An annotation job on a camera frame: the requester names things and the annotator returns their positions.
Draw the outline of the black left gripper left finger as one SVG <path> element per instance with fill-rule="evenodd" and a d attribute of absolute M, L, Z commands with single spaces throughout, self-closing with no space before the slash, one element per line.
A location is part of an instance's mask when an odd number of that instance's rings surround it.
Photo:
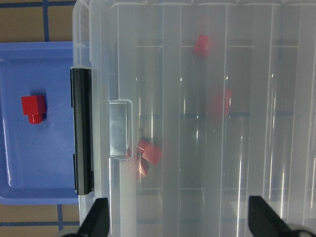
<path fill-rule="evenodd" d="M 109 204 L 107 198 L 97 198 L 80 226 L 78 237 L 107 237 L 109 234 Z"/>

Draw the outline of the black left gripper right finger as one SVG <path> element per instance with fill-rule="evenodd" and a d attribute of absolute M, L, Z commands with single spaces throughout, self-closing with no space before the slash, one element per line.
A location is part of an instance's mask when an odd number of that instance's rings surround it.
<path fill-rule="evenodd" d="M 254 237 L 303 237 L 303 230 L 291 230 L 261 196 L 248 200 L 248 227 Z"/>

